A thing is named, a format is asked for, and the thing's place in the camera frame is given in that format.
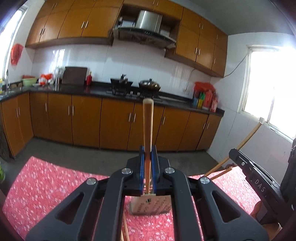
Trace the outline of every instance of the pink tablecloth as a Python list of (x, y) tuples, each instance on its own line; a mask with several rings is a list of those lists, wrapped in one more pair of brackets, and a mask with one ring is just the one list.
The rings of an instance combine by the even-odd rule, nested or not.
[[(90, 177), (98, 180), (106, 178), (31, 157), (9, 190), (3, 212), (14, 229), (25, 239), (26, 234), (39, 220)], [(238, 167), (215, 179), (214, 183), (248, 214), (260, 200)], [(130, 199), (131, 197), (126, 197), (125, 200), (130, 241), (174, 240), (172, 212), (156, 216), (132, 216), (128, 210)]]

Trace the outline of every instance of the green object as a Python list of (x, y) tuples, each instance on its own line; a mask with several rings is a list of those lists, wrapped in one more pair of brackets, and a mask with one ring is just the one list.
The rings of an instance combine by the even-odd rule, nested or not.
[(32, 86), (37, 82), (37, 78), (22, 79), (23, 86)]
[(4, 182), (4, 180), (5, 180), (5, 172), (3, 171), (3, 169), (2, 169), (2, 167), (0, 165), (0, 184), (2, 182)]

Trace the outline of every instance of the kitchen cabinet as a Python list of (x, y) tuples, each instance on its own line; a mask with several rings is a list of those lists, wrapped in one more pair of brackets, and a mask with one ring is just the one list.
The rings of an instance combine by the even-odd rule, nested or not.
[(48, 94), (31, 92), (30, 109), (34, 136), (51, 139), (48, 117)]
[(42, 30), (39, 42), (57, 39), (67, 13), (68, 12), (66, 11), (49, 15)]
[(117, 19), (119, 8), (93, 8), (84, 25), (82, 37), (108, 38)]
[(176, 151), (182, 140), (190, 112), (165, 107), (156, 138), (158, 151)]
[(199, 35), (183, 26), (180, 27), (176, 54), (192, 61), (196, 60)]
[(50, 15), (52, 12), (52, 9), (54, 8), (54, 5), (56, 4), (56, 0), (47, 0), (42, 5), (41, 9), (39, 10), (36, 19), (37, 18), (43, 18), (44, 16)]
[[(153, 111), (153, 129), (152, 129), (152, 145), (155, 144), (161, 118), (163, 116), (164, 107), (154, 106)], [(138, 151), (140, 146), (144, 145), (143, 134), (143, 104), (135, 103), (133, 115), (131, 119), (131, 130), (128, 138), (127, 150)]]
[(48, 16), (38, 18), (34, 21), (29, 36), (27, 38), (26, 45), (32, 45), (39, 43), (43, 28), (45, 26), (45, 23), (48, 19)]
[(34, 136), (31, 124), (29, 93), (25, 93), (17, 97), (17, 106), (22, 138), (24, 144), (26, 144)]
[(216, 72), (221, 76), (224, 76), (225, 73), (226, 56), (227, 53), (216, 45), (214, 51), (212, 71)]
[(70, 10), (80, 10), (83, 8), (92, 8), (94, 4), (96, 3), (96, 0), (75, 0), (72, 4)]
[(25, 145), (20, 128), (17, 97), (4, 101), (2, 111), (6, 138), (11, 153), (15, 157)]
[(200, 36), (214, 44), (217, 38), (217, 30), (215, 25), (210, 23), (208, 20), (202, 18)]
[(153, 10), (154, 4), (157, 4), (157, 0), (124, 0), (123, 4), (137, 6), (146, 10)]
[(215, 44), (200, 36), (198, 44), (198, 51), (196, 56), (196, 63), (202, 66), (212, 69), (213, 57), (214, 57)]
[(120, 7), (123, 0), (97, 0), (94, 7)]
[(52, 8), (51, 14), (63, 11), (69, 11), (74, 0), (56, 0), (54, 7)]
[(190, 113), (185, 132), (178, 148), (179, 151), (192, 151), (196, 149), (205, 128), (207, 118), (207, 114), (197, 112)]
[(169, 0), (157, 0), (157, 2), (155, 0), (154, 11), (181, 20), (183, 14), (183, 7)]
[(217, 29), (217, 36), (215, 45), (218, 46), (223, 51), (227, 52), (228, 36), (223, 33), (220, 29)]
[(217, 115), (209, 115), (207, 123), (205, 125), (202, 137), (197, 146), (197, 150), (206, 150), (209, 149), (212, 141), (215, 137), (216, 131), (220, 124), (221, 117)]
[(58, 39), (81, 37), (91, 8), (70, 10), (59, 32)]
[(181, 26), (186, 27), (187, 29), (194, 31), (198, 35), (200, 34), (202, 17), (196, 14), (195, 12), (190, 11), (187, 8), (184, 8)]
[(100, 123), (100, 148), (127, 149), (133, 107), (133, 102), (103, 98)]
[(72, 96), (74, 145), (99, 147), (102, 98)]
[(48, 116), (52, 140), (73, 144), (71, 105), (71, 95), (48, 94)]

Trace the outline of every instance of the silver bolt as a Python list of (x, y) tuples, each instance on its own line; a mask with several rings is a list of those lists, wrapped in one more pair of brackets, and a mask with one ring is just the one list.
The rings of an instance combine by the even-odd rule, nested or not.
[(93, 185), (93, 184), (96, 183), (96, 179), (93, 178), (93, 177), (91, 177), (91, 178), (89, 178), (89, 179), (86, 180), (86, 183), (87, 183), (88, 185)]
[(200, 178), (200, 182), (202, 184), (208, 184), (210, 182), (210, 180), (207, 177), (201, 177)]
[(165, 169), (165, 172), (168, 173), (168, 174), (172, 174), (172, 173), (175, 172), (175, 169), (172, 168), (172, 167), (167, 167), (167, 168)]
[(131, 169), (129, 169), (129, 168), (127, 168), (127, 167), (126, 167), (126, 168), (123, 168), (123, 169), (121, 170), (121, 173), (122, 173), (122, 174), (126, 174), (126, 175), (127, 175), (127, 174), (130, 174), (130, 173), (131, 173)]

